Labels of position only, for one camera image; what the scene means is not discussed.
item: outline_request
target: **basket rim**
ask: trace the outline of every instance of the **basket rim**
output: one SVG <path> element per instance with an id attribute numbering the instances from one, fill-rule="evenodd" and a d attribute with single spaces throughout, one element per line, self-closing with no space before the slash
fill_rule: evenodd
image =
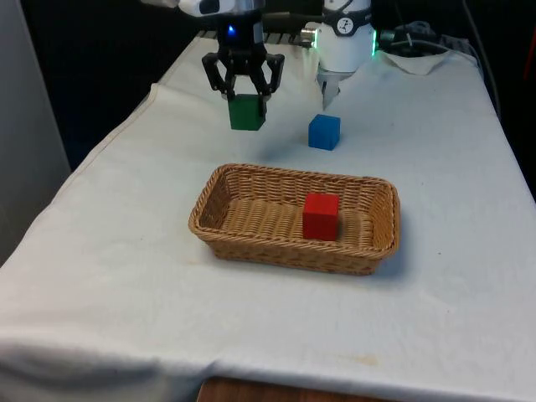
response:
<path id="1" fill-rule="evenodd" d="M 268 173 L 284 173 L 290 176 L 307 176 L 309 178 L 318 179 L 330 179 L 334 178 L 338 180 L 360 181 L 368 180 L 377 182 L 377 184 L 383 184 L 389 187 L 390 202 L 392 206 L 391 210 L 391 240 L 388 245 L 382 248 L 378 247 L 352 247 L 348 245 L 341 245 L 336 241 L 320 241 L 320 240 L 306 240 L 306 239 L 288 239 L 288 238 L 276 238 L 261 235 L 252 234 L 239 234 L 235 232 L 229 232 L 221 229 L 213 229 L 201 226 L 199 220 L 201 214 L 204 211 L 207 202 L 209 201 L 209 195 L 212 193 L 215 184 L 218 179 L 229 171 L 233 170 L 250 170 L 255 172 L 268 172 Z M 280 167 L 265 167 L 260 165 L 254 165 L 249 163 L 228 163 L 222 165 L 212 173 L 210 179 L 205 185 L 203 192 L 199 195 L 198 201 L 195 204 L 192 213 L 188 220 L 188 227 L 203 241 L 218 241 L 218 242 L 233 242 L 240 243 L 242 245 L 269 245 L 275 247 L 282 247 L 287 249 L 299 249 L 299 250 L 315 250 L 320 252 L 334 253 L 340 256 L 347 257 L 361 257 L 368 258 L 370 260 L 381 260 L 396 252 L 399 246 L 399 198 L 396 187 L 382 178 L 372 177 L 357 177 L 348 176 L 342 174 L 331 173 L 316 173 L 305 172 L 299 170 L 284 169 Z"/>

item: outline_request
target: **white tablecloth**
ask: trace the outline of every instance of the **white tablecloth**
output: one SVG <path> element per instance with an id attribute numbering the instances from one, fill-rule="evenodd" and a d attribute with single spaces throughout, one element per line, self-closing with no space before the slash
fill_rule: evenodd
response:
<path id="1" fill-rule="evenodd" d="M 196 39 L 0 270 L 0 400 L 182 401 L 213 375 L 401 400 L 536 399 L 536 208 L 477 68 L 381 54 L 307 146 L 316 59 L 286 54 L 259 132 L 231 131 Z M 398 254 L 370 277 L 216 260 L 187 227 L 226 162 L 387 178 Z"/>

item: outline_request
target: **woven basket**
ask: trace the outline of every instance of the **woven basket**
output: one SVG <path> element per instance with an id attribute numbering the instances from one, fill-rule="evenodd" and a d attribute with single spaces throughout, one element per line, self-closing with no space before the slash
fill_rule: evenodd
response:
<path id="1" fill-rule="evenodd" d="M 303 239 L 309 193 L 340 197 L 338 241 Z M 398 249 L 399 199 L 379 178 L 230 164 L 213 173 L 188 226 L 222 259 L 370 275 Z"/>

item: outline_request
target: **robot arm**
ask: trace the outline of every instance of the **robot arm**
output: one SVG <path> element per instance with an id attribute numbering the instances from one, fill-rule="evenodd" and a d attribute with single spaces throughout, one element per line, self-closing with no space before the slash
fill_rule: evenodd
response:
<path id="1" fill-rule="evenodd" d="M 180 7 L 194 17 L 208 17 L 225 13 L 247 13 L 265 6 L 265 0 L 142 0 L 152 6 Z"/>
<path id="2" fill-rule="evenodd" d="M 235 94 L 236 76 L 249 76 L 257 91 L 260 119 L 264 121 L 266 102 L 279 88 L 285 62 L 283 55 L 267 54 L 265 49 L 261 14 L 265 0 L 142 1 L 179 6 L 194 17 L 217 15 L 218 53 L 203 57 L 210 86 L 222 93 L 231 111 L 234 110 L 231 102 L 236 96 L 241 96 Z M 371 0 L 324 0 L 323 23 L 317 36 L 319 83 L 324 94 L 324 106 L 338 94 L 338 82 L 353 74 L 371 57 L 374 30 L 370 25 L 370 3 Z M 219 73 L 218 62 L 226 68 L 225 77 Z M 262 70 L 265 62 L 272 72 L 270 82 L 266 81 Z"/>

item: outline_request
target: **black cable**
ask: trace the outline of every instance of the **black cable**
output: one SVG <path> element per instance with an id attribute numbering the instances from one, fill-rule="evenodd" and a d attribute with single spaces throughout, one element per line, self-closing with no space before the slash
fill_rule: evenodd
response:
<path id="1" fill-rule="evenodd" d="M 405 32 L 405 37 L 408 39 L 410 46 L 413 47 L 413 41 L 411 40 L 410 31 L 408 30 L 408 27 L 406 27 L 404 18 L 402 17 L 402 12 L 400 11 L 399 0 L 393 0 L 393 4 L 394 4 L 394 10 L 399 19 L 399 23 L 400 25 L 402 25 L 402 29 Z"/>

